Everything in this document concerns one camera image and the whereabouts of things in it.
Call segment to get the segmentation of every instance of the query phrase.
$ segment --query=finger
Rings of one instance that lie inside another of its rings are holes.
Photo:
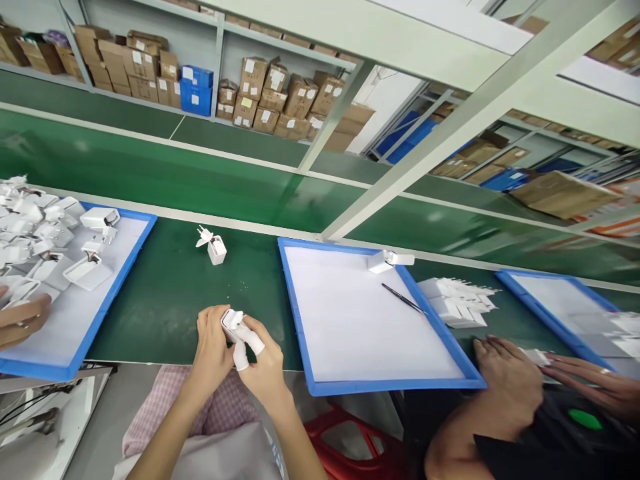
[[[544,373],[546,376],[551,377],[554,380],[558,380],[558,382],[562,383],[566,387],[576,390],[576,392],[582,394],[582,396],[588,398],[592,402],[602,407],[612,407],[613,399],[606,393],[585,385],[584,383],[579,382],[578,380],[571,378],[570,376],[565,375],[558,370],[554,370],[549,367],[542,367],[540,368],[540,370],[542,370],[542,373]]]
[[[280,345],[278,345],[275,340],[271,338],[269,332],[267,331],[267,328],[262,324],[262,322],[259,322],[249,315],[245,315],[243,320],[245,322],[245,325],[248,326],[250,330],[256,332],[260,340],[262,340],[262,343],[265,344],[268,351],[280,351]]]

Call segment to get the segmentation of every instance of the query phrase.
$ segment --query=blue plastic crate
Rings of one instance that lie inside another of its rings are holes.
[[[180,80],[180,104],[182,110],[202,115],[211,116],[211,87],[194,87],[189,80]]]
[[[213,72],[193,65],[183,65],[181,79],[188,81],[192,86],[199,88],[212,88]]]

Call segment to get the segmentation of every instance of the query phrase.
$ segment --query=cardboard box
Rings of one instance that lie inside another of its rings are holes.
[[[56,52],[52,44],[29,43],[20,39],[17,42],[34,69],[50,75],[64,73],[65,68],[62,66],[60,56],[58,56],[58,52]]]
[[[327,142],[325,143],[325,146],[322,148],[322,150],[344,152],[347,150],[347,148],[349,148],[354,138],[355,135],[334,131],[329,137],[329,140],[327,140]]]
[[[256,110],[258,110],[257,100],[238,95],[233,108],[233,124],[237,127],[250,129],[253,125]]]
[[[160,50],[160,76],[171,80],[180,80],[178,57],[175,53]]]
[[[336,98],[345,88],[345,81],[328,72],[316,70],[313,82],[318,86],[318,94],[311,106],[311,111],[320,115],[328,115]]]
[[[26,67],[29,60],[17,42],[22,30],[8,25],[0,25],[0,61],[16,67]]]
[[[233,105],[218,103],[218,108],[215,111],[215,116],[225,120],[233,120]]]
[[[260,100],[267,74],[267,61],[260,57],[242,59],[239,94],[252,100]]]
[[[253,120],[253,129],[264,133],[273,133],[280,113],[258,107]]]
[[[298,45],[299,47],[311,48],[311,42],[302,40],[301,38],[298,38],[298,37],[294,37],[293,35],[289,35],[288,33],[285,33],[282,36],[282,40],[292,43],[294,45]]]
[[[510,150],[507,150],[505,153],[500,155],[494,161],[491,162],[491,165],[500,165],[502,167],[510,167],[517,161],[522,160],[531,152],[529,150],[525,150],[524,148],[514,147]]]
[[[158,87],[155,80],[129,77],[129,84],[132,97],[158,103]]]
[[[180,82],[171,79],[157,78],[158,102],[162,105],[180,109]]]
[[[98,49],[98,40],[111,40],[109,30],[94,25],[76,25],[75,40],[80,54],[88,65],[99,65],[103,58]]]
[[[88,67],[89,72],[91,73],[91,78],[95,84],[111,84],[111,78],[104,63],[102,65],[88,65]]]
[[[315,50],[316,52],[320,52],[320,53],[324,53],[325,55],[328,55],[330,57],[335,57],[338,52],[336,50],[327,48],[327,47],[323,47],[322,45],[314,45],[311,47],[311,50]]]
[[[128,54],[129,49],[124,46],[126,39],[120,35],[116,36],[116,41],[98,40],[98,49],[104,59],[104,64],[109,72],[109,78],[114,85],[121,85],[129,90],[129,78],[125,70],[124,56]]]
[[[158,76],[158,57],[130,48],[124,48],[122,60],[127,76],[155,81]]]
[[[315,140],[315,136],[322,128],[322,125],[324,124],[326,119],[326,116],[320,115],[318,113],[311,112],[307,115],[307,120],[309,120],[309,131],[307,132],[307,140]]]
[[[480,185],[481,183],[484,183],[490,178],[498,175],[498,173],[504,172],[504,170],[505,168],[500,167],[499,165],[487,165],[465,178],[465,181],[474,185]]]
[[[287,94],[280,93],[269,89],[262,90],[262,97],[258,105],[268,110],[276,112],[282,112],[285,108],[285,102],[287,101]]]
[[[510,192],[533,210],[568,219],[600,208],[622,195],[599,185],[552,171]]]
[[[160,35],[129,30],[127,46],[150,55],[160,55],[160,50],[169,50],[169,40]]]
[[[318,93],[318,87],[310,78],[304,78],[296,73],[289,80],[288,98],[283,110],[287,117],[306,119]]]
[[[251,22],[249,29],[258,31],[260,33],[264,33],[265,35],[268,35],[273,38],[277,38],[277,39],[282,38],[282,32],[278,30],[270,29],[268,27],[263,27],[262,25],[258,25],[257,23]]]
[[[362,103],[352,103],[338,122],[335,131],[356,137],[374,113],[375,110]]]
[[[222,79],[220,80],[220,88],[218,90],[218,103],[222,105],[235,105],[235,99],[238,95],[238,86],[228,80]]]
[[[265,78],[265,88],[276,92],[282,92],[282,88],[287,81],[289,71],[280,64],[280,57],[276,57],[269,62],[269,70]]]
[[[280,117],[278,117],[278,122],[275,124],[273,134],[276,137],[298,141],[306,138],[308,131],[308,120],[290,117],[282,113]]]

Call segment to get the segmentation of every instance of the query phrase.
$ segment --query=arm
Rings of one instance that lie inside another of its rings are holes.
[[[431,480],[493,479],[473,436],[514,441],[542,403],[542,374],[514,344],[489,337],[473,345],[488,388],[453,412],[433,438],[425,458]]]
[[[257,363],[239,372],[242,382],[258,398],[273,420],[291,480],[327,480],[325,469],[298,416],[293,396],[285,384],[280,346],[265,326],[249,316],[244,322],[265,344]]]
[[[218,305],[198,314],[198,348],[189,378],[127,480],[171,478],[193,421],[233,366],[220,324],[228,308]]]

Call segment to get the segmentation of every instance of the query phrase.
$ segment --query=white surface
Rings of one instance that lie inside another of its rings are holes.
[[[464,378],[395,269],[367,255],[285,247],[313,377],[320,381]]]
[[[118,236],[102,254],[103,262],[114,274],[93,291],[85,291],[77,285],[71,285],[57,298],[51,316],[42,329],[20,345],[0,352],[0,358],[58,367],[69,366],[104,298],[146,226],[146,221],[122,218],[118,222]],[[79,251],[80,246],[90,240],[95,232],[86,229],[76,229],[75,232],[76,237],[68,245],[68,256],[78,261],[82,255]]]

